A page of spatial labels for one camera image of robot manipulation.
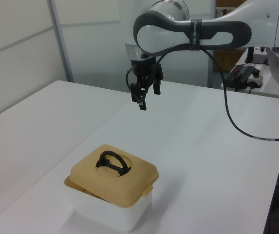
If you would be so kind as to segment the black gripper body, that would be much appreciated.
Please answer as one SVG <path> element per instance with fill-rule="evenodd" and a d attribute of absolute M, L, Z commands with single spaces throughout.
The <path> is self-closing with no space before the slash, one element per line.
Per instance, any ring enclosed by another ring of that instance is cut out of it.
<path fill-rule="evenodd" d="M 136 65 L 133 73 L 136 75 L 137 78 L 147 77 L 151 74 L 156 62 L 156 57 L 150 57 L 145 60 L 131 60 L 131 65 Z"/>

